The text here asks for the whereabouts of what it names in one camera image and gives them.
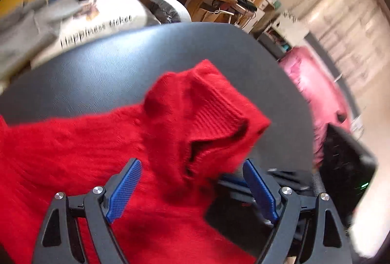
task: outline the red sweater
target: red sweater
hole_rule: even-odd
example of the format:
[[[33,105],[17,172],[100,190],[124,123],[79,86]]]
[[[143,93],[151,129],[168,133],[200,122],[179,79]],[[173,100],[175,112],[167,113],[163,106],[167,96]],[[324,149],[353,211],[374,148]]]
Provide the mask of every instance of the red sweater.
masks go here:
[[[269,124],[207,60],[110,113],[14,127],[0,117],[0,242],[30,264],[53,195],[85,194],[135,157],[141,180],[112,226],[131,264],[251,264],[203,215],[213,181],[234,172]],[[90,238],[85,248],[95,257]]]

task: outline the black table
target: black table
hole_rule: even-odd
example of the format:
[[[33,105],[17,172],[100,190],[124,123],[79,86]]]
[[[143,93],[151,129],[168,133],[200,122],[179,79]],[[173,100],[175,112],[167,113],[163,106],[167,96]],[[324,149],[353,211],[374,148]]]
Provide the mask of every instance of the black table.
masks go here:
[[[276,61],[243,31],[219,23],[174,23],[82,45],[22,75],[0,95],[9,124],[73,117],[140,102],[166,71],[209,59],[272,120],[251,157],[263,168],[311,171],[309,107]]]

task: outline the pink bag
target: pink bag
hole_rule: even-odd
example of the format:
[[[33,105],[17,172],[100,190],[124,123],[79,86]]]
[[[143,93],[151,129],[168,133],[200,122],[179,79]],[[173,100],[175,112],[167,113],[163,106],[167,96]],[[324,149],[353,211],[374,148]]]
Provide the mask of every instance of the pink bag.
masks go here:
[[[312,57],[308,48],[294,47],[279,65],[309,103],[314,124],[314,162],[318,164],[323,157],[322,144],[327,124],[350,132],[349,105],[339,86]]]

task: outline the metal bolt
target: metal bolt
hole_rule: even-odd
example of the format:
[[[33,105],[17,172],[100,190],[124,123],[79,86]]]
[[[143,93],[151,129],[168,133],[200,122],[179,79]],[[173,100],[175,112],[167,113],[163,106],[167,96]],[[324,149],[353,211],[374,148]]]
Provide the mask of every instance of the metal bolt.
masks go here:
[[[58,193],[56,193],[56,194],[54,195],[54,198],[56,198],[56,199],[62,199],[62,198],[64,198],[64,193],[63,193],[62,191],[59,191]]]
[[[321,193],[319,196],[322,200],[325,200],[325,201],[330,199],[330,196],[327,193]]]
[[[292,189],[290,187],[282,187],[282,193],[285,195],[291,195]]]
[[[92,192],[94,194],[101,194],[103,191],[103,187],[102,186],[96,186],[94,189],[92,189]]]

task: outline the red knit garment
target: red knit garment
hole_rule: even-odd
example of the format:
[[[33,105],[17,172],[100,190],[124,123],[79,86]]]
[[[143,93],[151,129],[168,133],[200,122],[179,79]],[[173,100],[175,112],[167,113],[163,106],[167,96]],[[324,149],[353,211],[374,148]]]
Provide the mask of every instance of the red knit garment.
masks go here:
[[[141,180],[112,226],[131,264],[251,264],[203,215],[214,181],[235,171],[269,124],[207,60],[164,74],[142,104],[106,114],[14,127],[0,117],[0,242],[16,264],[30,264],[56,192],[85,194],[138,158]],[[84,243],[97,263],[90,237]]]

